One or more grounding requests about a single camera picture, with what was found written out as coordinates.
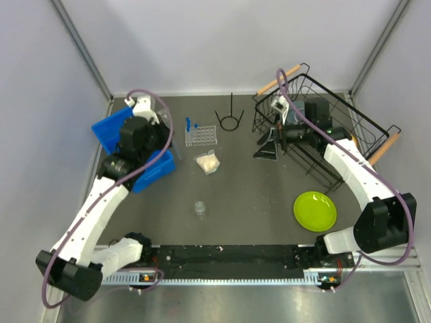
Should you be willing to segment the clear glass rod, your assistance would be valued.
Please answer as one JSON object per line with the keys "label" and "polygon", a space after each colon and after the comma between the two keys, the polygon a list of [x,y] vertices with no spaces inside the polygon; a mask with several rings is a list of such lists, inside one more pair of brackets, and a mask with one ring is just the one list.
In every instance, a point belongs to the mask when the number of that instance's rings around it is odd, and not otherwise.
{"label": "clear glass rod", "polygon": [[[158,110],[158,115],[162,119],[162,121],[164,122],[164,124],[168,128],[170,128],[170,122],[169,122],[169,117],[167,115],[167,110],[165,108],[162,108],[162,109]],[[173,147],[173,150],[175,151],[177,159],[179,161],[182,161],[183,160],[182,159],[182,155],[180,153],[180,149],[179,149],[178,143],[177,143],[177,141],[175,139],[175,136],[173,136],[173,138],[172,138],[172,147]]]}

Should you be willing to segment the bag of white powder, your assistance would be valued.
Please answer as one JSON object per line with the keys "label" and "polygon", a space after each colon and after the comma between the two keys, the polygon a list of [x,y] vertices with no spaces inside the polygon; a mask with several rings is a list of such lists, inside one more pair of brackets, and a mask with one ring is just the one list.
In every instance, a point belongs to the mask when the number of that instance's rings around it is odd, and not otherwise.
{"label": "bag of white powder", "polygon": [[220,161],[214,150],[210,150],[207,153],[196,156],[195,161],[203,170],[205,175],[210,175],[216,172],[220,166]]}

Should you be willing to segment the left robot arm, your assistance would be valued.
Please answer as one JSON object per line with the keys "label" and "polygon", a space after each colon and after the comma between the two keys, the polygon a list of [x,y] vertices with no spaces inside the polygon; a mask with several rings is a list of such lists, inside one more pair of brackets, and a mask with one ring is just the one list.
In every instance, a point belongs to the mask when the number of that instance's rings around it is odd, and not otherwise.
{"label": "left robot arm", "polygon": [[95,249],[110,218],[125,198],[141,192],[173,171],[173,122],[150,110],[123,108],[92,126],[107,156],[94,178],[90,193],[63,237],[36,257],[42,281],[42,302],[47,308],[47,288],[87,301],[102,281],[135,263],[147,266],[153,257],[149,238],[131,232],[119,242]]}

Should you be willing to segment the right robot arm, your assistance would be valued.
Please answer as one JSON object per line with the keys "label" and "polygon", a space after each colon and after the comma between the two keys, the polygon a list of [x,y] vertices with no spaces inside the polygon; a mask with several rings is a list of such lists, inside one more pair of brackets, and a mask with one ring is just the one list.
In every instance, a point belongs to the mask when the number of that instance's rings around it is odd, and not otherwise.
{"label": "right robot arm", "polygon": [[347,252],[359,252],[370,260],[372,253],[404,244],[404,254],[391,265],[404,262],[413,248],[415,198],[410,193],[401,194],[376,173],[349,131],[333,124],[326,99],[306,100],[299,109],[279,94],[269,106],[273,117],[268,119],[269,130],[261,146],[270,146],[274,155],[278,147],[309,146],[340,175],[360,206],[361,214],[353,226],[317,238],[315,260],[330,266],[339,254]]}

